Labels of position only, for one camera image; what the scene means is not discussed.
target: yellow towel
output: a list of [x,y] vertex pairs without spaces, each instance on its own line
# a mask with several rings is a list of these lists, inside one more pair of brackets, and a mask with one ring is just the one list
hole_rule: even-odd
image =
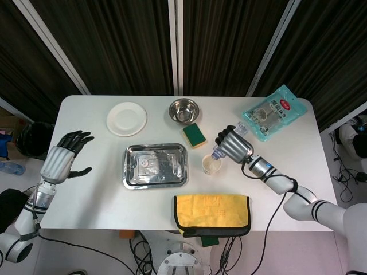
[[244,195],[178,195],[174,217],[184,237],[246,235],[251,228],[249,197]]

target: metal tray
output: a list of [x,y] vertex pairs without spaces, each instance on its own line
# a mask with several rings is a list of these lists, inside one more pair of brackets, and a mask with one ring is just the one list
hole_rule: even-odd
[[188,180],[188,153],[179,143],[132,145],[125,150],[123,183],[128,189],[178,187]]

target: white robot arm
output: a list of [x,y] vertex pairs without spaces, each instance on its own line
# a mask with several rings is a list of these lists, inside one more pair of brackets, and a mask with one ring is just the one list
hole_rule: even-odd
[[41,169],[41,182],[15,222],[19,235],[0,234],[0,266],[4,260],[21,262],[30,253],[33,238],[39,234],[40,222],[56,194],[56,185],[66,178],[83,176],[92,170],[88,167],[79,172],[70,171],[77,154],[87,142],[94,139],[90,134],[82,131],[68,133],[50,150]]
[[[317,200],[314,193],[289,176],[280,173],[261,156],[253,154],[253,146],[228,126],[218,134],[216,143],[233,161],[242,164],[245,176],[260,179],[277,194],[293,193],[284,204],[285,212],[299,221],[316,221],[347,238],[350,271],[347,275],[367,275],[367,203],[354,205],[347,210],[333,203]],[[245,174],[244,166],[256,175]]]

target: red label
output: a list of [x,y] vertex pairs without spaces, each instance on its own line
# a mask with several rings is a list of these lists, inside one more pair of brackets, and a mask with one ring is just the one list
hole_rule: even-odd
[[291,109],[291,106],[289,105],[288,101],[286,101],[284,99],[280,100],[280,104],[283,106],[284,109],[286,109],[288,111]]

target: black curtain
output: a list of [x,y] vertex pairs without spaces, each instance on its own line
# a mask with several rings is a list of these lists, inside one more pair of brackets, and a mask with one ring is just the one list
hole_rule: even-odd
[[94,95],[173,95],[167,0],[31,0]]
[[288,0],[184,0],[184,94],[244,96]]
[[33,120],[54,123],[79,90],[11,0],[0,1],[0,97]]
[[367,101],[367,1],[303,0],[253,96],[286,84],[322,131]]

